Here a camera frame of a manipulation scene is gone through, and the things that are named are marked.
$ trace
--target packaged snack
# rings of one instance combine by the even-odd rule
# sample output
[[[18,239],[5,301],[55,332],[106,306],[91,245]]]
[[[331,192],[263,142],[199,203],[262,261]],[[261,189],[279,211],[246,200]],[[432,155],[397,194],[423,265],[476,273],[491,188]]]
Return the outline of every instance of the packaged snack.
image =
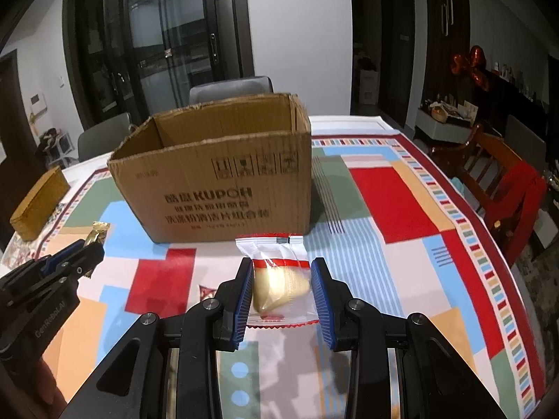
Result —
[[[238,238],[237,247],[254,264],[247,326],[291,327],[318,322],[303,236]]]

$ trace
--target tablecloth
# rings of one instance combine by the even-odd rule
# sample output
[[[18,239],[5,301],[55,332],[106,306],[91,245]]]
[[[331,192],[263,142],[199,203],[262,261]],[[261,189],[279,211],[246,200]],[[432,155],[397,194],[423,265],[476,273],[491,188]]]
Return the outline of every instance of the tablecloth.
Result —
[[[314,131],[309,259],[325,257],[334,278],[381,312],[428,315],[507,417],[526,417],[543,376],[524,306],[483,223],[397,131],[338,132]],[[153,244],[107,169],[76,189],[26,255],[57,252],[94,220],[111,223],[105,260],[80,280],[81,303],[45,354],[66,399],[139,314],[183,313],[233,278],[242,258],[235,241]],[[13,254],[9,247],[2,262],[21,262]],[[219,354],[219,374],[225,419],[343,417],[348,354],[331,353],[316,324],[247,329],[240,351]],[[391,354],[394,417],[396,376]]]

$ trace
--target screw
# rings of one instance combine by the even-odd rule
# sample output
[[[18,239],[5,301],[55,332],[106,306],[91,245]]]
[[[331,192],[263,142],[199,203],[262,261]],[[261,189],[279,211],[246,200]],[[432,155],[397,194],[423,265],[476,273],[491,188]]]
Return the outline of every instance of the screw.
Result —
[[[144,313],[140,317],[140,323],[142,323],[142,324],[152,324],[153,321],[155,321],[156,316],[157,315],[153,312]]]
[[[348,306],[353,310],[360,310],[365,306],[365,302],[360,299],[350,299],[348,301]]]
[[[216,298],[208,298],[204,299],[202,305],[206,310],[213,310],[216,307],[219,307],[219,301]]]
[[[426,317],[425,315],[423,315],[423,313],[414,313],[412,315],[412,321],[415,324],[418,324],[419,326],[421,326],[423,323],[425,323]]]

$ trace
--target table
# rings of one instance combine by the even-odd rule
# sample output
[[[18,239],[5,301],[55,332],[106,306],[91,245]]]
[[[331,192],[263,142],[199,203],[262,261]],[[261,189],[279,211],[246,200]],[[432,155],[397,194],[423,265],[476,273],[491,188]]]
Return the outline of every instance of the table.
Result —
[[[428,315],[509,418],[526,417],[543,375],[524,305],[481,219],[437,167],[380,117],[311,117],[318,191],[304,243],[334,278],[381,312]],[[80,280],[81,303],[45,360],[66,398],[139,314],[182,313],[242,258],[235,241],[153,244],[100,156],[66,169],[72,185],[39,239],[17,236],[2,263],[56,252],[111,222],[106,257]],[[398,385],[391,354],[393,416]],[[332,354],[319,326],[247,329],[240,351],[219,354],[225,419],[343,417],[348,354]]]

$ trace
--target cardboard box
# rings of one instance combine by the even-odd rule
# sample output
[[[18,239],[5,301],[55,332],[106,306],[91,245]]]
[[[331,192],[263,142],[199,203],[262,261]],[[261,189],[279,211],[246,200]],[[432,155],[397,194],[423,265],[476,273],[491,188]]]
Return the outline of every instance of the cardboard box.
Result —
[[[359,81],[360,104],[375,105],[378,99],[378,72],[361,69]]]
[[[243,96],[155,115],[107,165],[155,242],[308,232],[310,122],[297,96]]]

